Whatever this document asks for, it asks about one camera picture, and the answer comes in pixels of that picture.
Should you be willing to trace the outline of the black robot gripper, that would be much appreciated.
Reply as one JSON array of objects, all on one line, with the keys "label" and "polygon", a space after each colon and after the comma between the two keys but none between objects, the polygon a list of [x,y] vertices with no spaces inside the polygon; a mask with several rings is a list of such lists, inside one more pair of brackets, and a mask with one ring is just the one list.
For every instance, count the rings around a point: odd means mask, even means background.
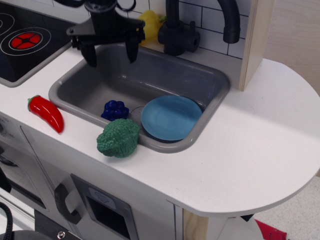
[{"label": "black robot gripper", "polygon": [[125,42],[130,63],[137,59],[139,44],[145,39],[145,22],[124,17],[117,13],[117,0],[67,0],[73,8],[84,6],[90,19],[66,30],[72,39],[72,46],[80,48],[89,66],[97,67],[94,45]]}]

